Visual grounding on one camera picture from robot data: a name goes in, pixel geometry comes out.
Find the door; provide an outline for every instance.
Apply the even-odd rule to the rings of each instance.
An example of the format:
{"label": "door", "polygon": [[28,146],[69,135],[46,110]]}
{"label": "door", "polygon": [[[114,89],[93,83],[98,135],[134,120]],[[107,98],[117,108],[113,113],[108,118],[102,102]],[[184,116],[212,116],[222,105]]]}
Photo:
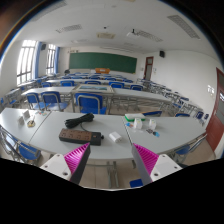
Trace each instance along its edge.
{"label": "door", "polygon": [[152,64],[153,64],[153,57],[147,57],[145,62],[145,74],[144,74],[145,80],[151,79]]}
{"label": "door", "polygon": [[217,68],[217,95],[211,119],[206,128],[207,141],[215,151],[224,132],[224,74]]}

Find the tissue box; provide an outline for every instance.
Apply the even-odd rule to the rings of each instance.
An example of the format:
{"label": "tissue box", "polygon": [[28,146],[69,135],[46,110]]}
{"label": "tissue box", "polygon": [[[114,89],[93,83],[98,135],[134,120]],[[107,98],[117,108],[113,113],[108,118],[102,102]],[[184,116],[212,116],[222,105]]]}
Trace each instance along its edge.
{"label": "tissue box", "polygon": [[125,114],[125,118],[127,121],[134,121],[135,118],[140,118],[142,121],[145,120],[145,116],[143,114]]}
{"label": "tissue box", "polygon": [[149,129],[155,130],[156,128],[156,121],[154,119],[150,119],[149,121]]}

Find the window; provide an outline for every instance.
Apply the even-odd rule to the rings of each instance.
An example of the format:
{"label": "window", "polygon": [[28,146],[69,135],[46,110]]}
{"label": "window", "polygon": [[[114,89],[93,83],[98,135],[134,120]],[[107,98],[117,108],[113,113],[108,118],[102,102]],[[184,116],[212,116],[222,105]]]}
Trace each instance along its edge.
{"label": "window", "polygon": [[46,74],[54,73],[55,45],[49,44]]}
{"label": "window", "polygon": [[31,79],[35,40],[24,40],[17,64],[17,85]]}

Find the speaker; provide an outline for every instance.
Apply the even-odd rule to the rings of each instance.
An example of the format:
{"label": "speaker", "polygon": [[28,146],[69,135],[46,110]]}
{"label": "speaker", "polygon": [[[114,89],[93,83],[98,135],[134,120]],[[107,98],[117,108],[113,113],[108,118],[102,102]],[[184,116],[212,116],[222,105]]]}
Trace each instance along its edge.
{"label": "speaker", "polygon": [[165,58],[165,52],[164,51],[160,51],[159,52],[159,56],[162,57],[162,58]]}
{"label": "speaker", "polygon": [[45,50],[45,48],[46,48],[46,44],[42,44],[41,50],[43,51],[43,50]]}

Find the blue chair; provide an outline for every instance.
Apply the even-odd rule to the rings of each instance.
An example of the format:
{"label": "blue chair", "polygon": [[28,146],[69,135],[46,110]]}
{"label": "blue chair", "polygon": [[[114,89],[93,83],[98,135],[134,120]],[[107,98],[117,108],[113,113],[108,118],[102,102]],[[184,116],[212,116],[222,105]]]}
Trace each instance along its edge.
{"label": "blue chair", "polygon": [[61,81],[61,86],[75,86],[75,82],[73,80],[68,80],[68,81]]}
{"label": "blue chair", "polygon": [[148,112],[141,112],[144,116],[150,116],[150,117],[161,117],[162,111],[161,110],[155,110],[155,111],[148,111]]}
{"label": "blue chair", "polygon": [[209,114],[205,114],[205,116],[199,120],[199,123],[202,124],[202,126],[204,126],[208,120],[208,117],[209,117]]}
{"label": "blue chair", "polygon": [[132,80],[125,79],[124,82],[133,83]]}
{"label": "blue chair", "polygon": [[26,94],[27,102],[29,103],[30,109],[33,110],[43,110],[45,105],[43,102],[40,102],[38,93],[27,93]]}
{"label": "blue chair", "polygon": [[190,117],[190,114],[186,114],[186,113],[176,113],[174,117]]}
{"label": "blue chair", "polygon": [[137,91],[142,91],[143,86],[140,86],[140,85],[131,85],[130,86],[130,89],[137,90]]}
{"label": "blue chair", "polygon": [[115,79],[115,78],[105,78],[105,80],[116,81],[116,79]]}
{"label": "blue chair", "polygon": [[129,182],[131,188],[143,187],[143,183],[141,179],[132,180]]}
{"label": "blue chair", "polygon": [[101,82],[99,82],[99,81],[85,81],[85,84],[101,85]]}
{"label": "blue chair", "polygon": [[12,157],[14,161],[19,162],[21,156],[16,151],[17,140],[0,126],[0,144],[4,151]]}
{"label": "blue chair", "polygon": [[25,159],[25,163],[28,164],[29,161],[32,162],[32,165],[37,166],[40,159],[41,152],[38,149],[35,149],[31,146],[28,146],[24,143],[19,144],[19,153]]}
{"label": "blue chair", "polygon": [[83,79],[82,76],[72,76],[71,79]]}
{"label": "blue chair", "polygon": [[198,139],[192,146],[190,144],[186,144],[179,149],[175,149],[173,153],[168,154],[171,159],[173,159],[176,163],[183,163],[187,157],[187,155],[193,152],[206,138],[207,134],[202,138]]}
{"label": "blue chair", "polygon": [[52,84],[50,82],[42,82],[41,85],[43,88],[52,86]]}
{"label": "blue chair", "polygon": [[62,78],[62,79],[71,79],[70,76],[62,76],[61,78]]}
{"label": "blue chair", "polygon": [[81,113],[106,113],[107,108],[103,107],[103,97],[100,95],[92,93],[76,93],[75,98]]}
{"label": "blue chair", "polygon": [[100,79],[100,77],[93,77],[93,76],[90,76],[89,79]]}
{"label": "blue chair", "polygon": [[47,91],[41,93],[42,99],[45,104],[45,108],[49,110],[59,110],[59,111],[64,111],[64,109],[68,106],[67,103],[61,102],[61,97],[59,92],[56,91]]}
{"label": "blue chair", "polygon": [[122,82],[109,82],[109,86],[111,86],[112,88],[124,88],[124,83]]}

